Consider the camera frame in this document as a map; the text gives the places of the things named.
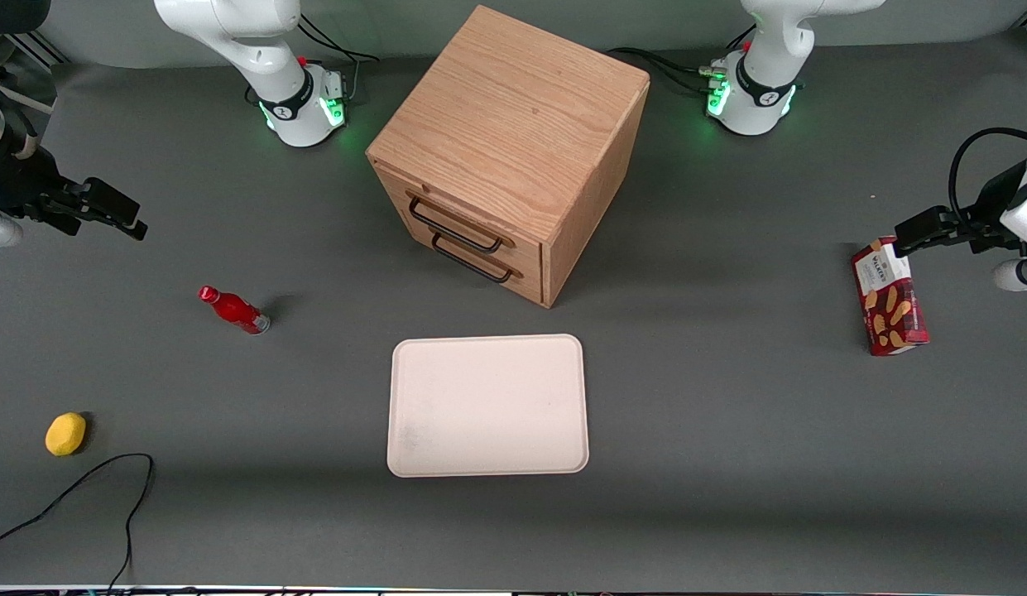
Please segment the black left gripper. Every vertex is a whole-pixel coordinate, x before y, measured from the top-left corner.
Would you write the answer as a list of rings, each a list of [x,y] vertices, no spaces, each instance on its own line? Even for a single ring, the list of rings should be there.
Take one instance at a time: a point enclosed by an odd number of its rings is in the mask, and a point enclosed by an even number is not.
[[[948,199],[952,211],[949,207],[933,206],[896,225],[893,254],[903,259],[927,248],[962,243],[967,243],[974,254],[992,248],[1027,254],[1027,244],[1000,222],[1001,215],[1019,192],[1026,162],[1020,160],[992,177],[980,189],[975,203],[968,207],[960,207],[957,199],[959,166],[958,160],[953,162],[948,177]],[[956,228],[953,212],[956,214]]]

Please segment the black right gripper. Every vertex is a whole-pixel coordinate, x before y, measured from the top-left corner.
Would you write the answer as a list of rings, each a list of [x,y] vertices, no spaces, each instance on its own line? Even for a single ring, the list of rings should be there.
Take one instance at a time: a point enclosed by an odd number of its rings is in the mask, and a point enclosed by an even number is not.
[[[142,241],[147,225],[138,218],[140,206],[126,194],[96,177],[77,184],[58,171],[55,159],[47,150],[25,159],[10,152],[0,152],[0,214],[13,219],[55,228],[74,237],[82,223],[97,222]]]

